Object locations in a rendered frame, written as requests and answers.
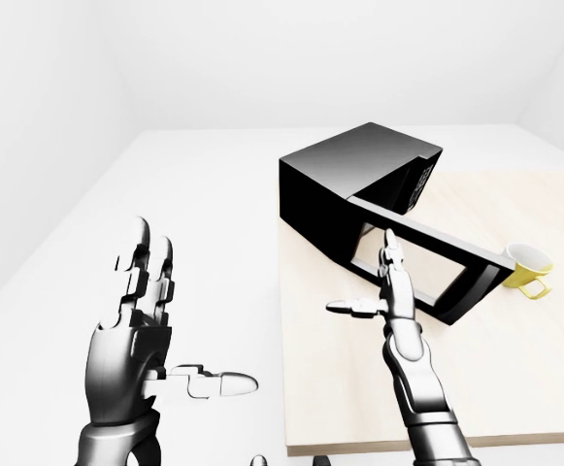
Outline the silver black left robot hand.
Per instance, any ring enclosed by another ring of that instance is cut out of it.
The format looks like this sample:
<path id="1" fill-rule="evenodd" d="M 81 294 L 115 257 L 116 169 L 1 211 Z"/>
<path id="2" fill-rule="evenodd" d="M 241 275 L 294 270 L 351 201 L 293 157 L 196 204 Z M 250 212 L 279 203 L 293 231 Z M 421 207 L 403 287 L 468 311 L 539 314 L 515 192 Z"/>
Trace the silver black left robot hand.
<path id="1" fill-rule="evenodd" d="M 165 365 L 172 328 L 166 306 L 174 296 L 173 246 L 154 241 L 137 216 L 116 258 L 119 303 L 94 330 L 85 370 L 90 418 L 122 425 L 147 414 L 158 396 L 181 389 L 192 399 L 240 396 L 257 390 L 249 375 L 211 373 L 201 364 Z"/>

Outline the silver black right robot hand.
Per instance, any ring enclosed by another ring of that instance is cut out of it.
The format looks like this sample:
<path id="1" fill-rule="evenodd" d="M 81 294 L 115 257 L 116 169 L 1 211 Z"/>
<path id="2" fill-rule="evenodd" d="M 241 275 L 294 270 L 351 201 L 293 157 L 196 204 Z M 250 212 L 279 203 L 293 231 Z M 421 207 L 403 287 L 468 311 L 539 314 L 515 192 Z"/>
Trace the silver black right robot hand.
<path id="1" fill-rule="evenodd" d="M 379 300 L 367 298 L 337 300 L 325 309 L 335 314 L 356 318 L 384 316 L 386 319 L 415 319 L 415 295 L 411 278 L 404 267 L 404 253 L 393 230 L 384 232 L 384 246 L 379 252 L 378 278 L 381 281 Z"/>

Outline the black microwave body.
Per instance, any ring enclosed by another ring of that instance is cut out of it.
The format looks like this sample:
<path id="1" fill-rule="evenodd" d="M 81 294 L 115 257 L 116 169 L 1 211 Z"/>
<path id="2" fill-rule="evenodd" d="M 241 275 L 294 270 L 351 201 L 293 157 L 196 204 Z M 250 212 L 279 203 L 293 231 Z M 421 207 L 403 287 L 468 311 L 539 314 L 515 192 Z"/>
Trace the black microwave body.
<path id="1" fill-rule="evenodd" d="M 348 265 L 365 230 L 365 216 L 349 199 L 407 213 L 442 152 L 439 146 L 365 123 L 280 159 L 280 216 L 327 257 Z"/>

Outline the yellow mug white inside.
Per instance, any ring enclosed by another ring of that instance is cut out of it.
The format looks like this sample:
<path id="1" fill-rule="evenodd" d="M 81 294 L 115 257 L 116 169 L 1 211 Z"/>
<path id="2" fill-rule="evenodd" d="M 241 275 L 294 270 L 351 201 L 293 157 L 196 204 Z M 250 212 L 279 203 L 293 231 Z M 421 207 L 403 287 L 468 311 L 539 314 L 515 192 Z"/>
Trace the yellow mug white inside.
<path id="1" fill-rule="evenodd" d="M 514 261 L 514 271 L 502 282 L 502 286 L 517 288 L 525 297 L 532 300 L 541 299 L 551 291 L 545 277 L 553 270 L 553 260 L 542 250 L 523 243 L 509 243 L 503 255 Z M 538 282 L 541 289 L 532 292 L 527 285 Z"/>

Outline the black microwave door with window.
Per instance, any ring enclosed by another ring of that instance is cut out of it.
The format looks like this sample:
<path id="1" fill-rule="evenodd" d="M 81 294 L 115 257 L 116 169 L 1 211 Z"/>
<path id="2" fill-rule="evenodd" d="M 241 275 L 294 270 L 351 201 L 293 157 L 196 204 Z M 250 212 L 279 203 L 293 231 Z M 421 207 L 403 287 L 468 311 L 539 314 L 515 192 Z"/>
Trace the black microwave door with window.
<path id="1" fill-rule="evenodd" d="M 356 196 L 351 196 L 348 203 L 353 219 L 383 230 L 391 228 L 397 237 L 464 267 L 439 297 L 431 298 L 421 291 L 415 292 L 415 305 L 444 324 L 455 324 L 514 271 L 514 262 L 503 255 L 474 246 Z"/>

